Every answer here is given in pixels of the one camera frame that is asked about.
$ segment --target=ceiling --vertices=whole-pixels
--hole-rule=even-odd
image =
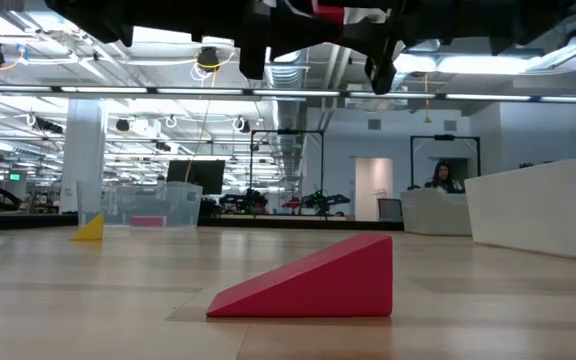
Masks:
[[[239,72],[238,50],[227,39],[205,38],[199,44],[192,43],[188,34],[137,28],[134,46],[126,48],[120,43],[98,42],[50,12],[39,0],[27,0],[23,11],[10,10],[0,8],[0,43],[5,56],[2,66],[6,69],[0,70],[0,84],[369,88],[364,74],[365,56],[331,44],[288,54],[274,62],[268,60],[265,79],[249,81]],[[503,63],[487,55],[489,46],[482,39],[455,40],[450,46],[441,47],[434,42],[421,44],[395,61],[399,75],[393,91],[576,94],[576,45],[558,50],[571,26],[574,28],[574,23],[562,25],[527,48],[504,54]],[[198,68],[196,57],[202,47],[217,49],[221,62],[217,72],[206,73]],[[238,125],[233,121],[245,119],[255,130],[306,129],[313,123],[308,119],[312,111],[307,110],[322,106],[320,100],[312,99],[250,100],[145,99],[134,95],[103,100],[109,112],[106,180],[152,184],[159,174],[165,174],[170,158],[194,154],[197,158],[227,159],[226,189],[245,188],[250,134],[237,131]],[[67,131],[68,103],[67,98],[61,97],[0,94],[0,137],[7,137],[0,140],[0,171],[29,169],[34,182],[59,182],[63,136],[45,134],[29,124],[41,117]],[[415,113],[426,106],[423,100],[324,105],[328,113],[335,113],[329,120],[340,124],[356,111]],[[468,101],[432,104],[433,110],[454,110],[460,119],[480,106],[480,102]],[[129,120],[130,131],[116,129],[120,119]],[[260,149],[255,153],[253,186],[269,191],[295,190],[304,136],[261,137],[263,134],[256,139]],[[150,138],[166,142],[172,151],[155,149]]]

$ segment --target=air vent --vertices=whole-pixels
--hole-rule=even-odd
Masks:
[[[444,121],[444,131],[457,131],[457,121],[456,120],[445,120]]]
[[[368,119],[368,130],[381,130],[381,120]]]

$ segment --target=reception desk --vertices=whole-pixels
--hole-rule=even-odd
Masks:
[[[576,258],[576,160],[466,181],[474,241]]]

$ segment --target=dark hair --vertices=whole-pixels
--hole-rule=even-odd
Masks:
[[[439,169],[445,166],[448,169],[448,177],[446,178],[446,180],[441,180],[439,178]],[[435,185],[441,184],[441,183],[448,183],[448,184],[452,184],[452,170],[450,169],[450,165],[448,165],[447,162],[445,161],[440,161],[437,163],[437,165],[435,165],[435,174],[432,176],[432,182]]]

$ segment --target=exposed ductwork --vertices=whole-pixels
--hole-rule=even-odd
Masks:
[[[266,81],[268,85],[276,89],[300,89],[304,87],[306,69],[303,65],[307,62],[306,51],[301,50],[291,54],[293,61],[285,63],[295,67],[269,67],[266,68]],[[305,130],[307,124],[307,106],[305,101],[276,100],[273,105],[273,121],[276,121],[277,129]],[[288,181],[297,181],[291,176],[296,175],[301,162],[301,147],[303,136],[278,136],[277,147],[283,160],[284,175]]]

